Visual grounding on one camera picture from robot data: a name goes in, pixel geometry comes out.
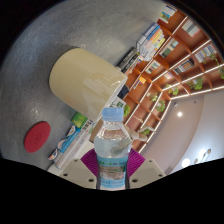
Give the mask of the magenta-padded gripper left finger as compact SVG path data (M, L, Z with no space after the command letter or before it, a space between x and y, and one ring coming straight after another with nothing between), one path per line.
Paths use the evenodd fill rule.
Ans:
M95 150L89 150L81 159L73 159L60 176L81 187L95 189L98 179L98 161Z

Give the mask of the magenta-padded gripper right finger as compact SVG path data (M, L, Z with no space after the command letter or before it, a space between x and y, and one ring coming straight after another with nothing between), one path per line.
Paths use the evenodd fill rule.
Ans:
M153 159L145 159L132 149L127 161L129 188L135 189L165 177L165 173Z

